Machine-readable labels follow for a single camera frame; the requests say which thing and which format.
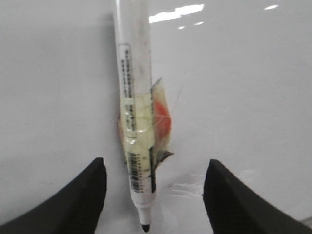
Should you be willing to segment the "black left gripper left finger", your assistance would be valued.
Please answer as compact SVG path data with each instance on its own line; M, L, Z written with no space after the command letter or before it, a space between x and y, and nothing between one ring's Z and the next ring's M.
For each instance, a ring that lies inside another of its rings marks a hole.
M2 234L93 234L107 189L104 160L95 158L48 200L1 225Z

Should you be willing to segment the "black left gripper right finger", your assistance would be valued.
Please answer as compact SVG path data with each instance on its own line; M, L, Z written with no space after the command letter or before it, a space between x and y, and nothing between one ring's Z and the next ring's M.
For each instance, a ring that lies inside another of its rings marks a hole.
M203 188L206 213L215 234L310 234L311 228L277 209L211 159Z

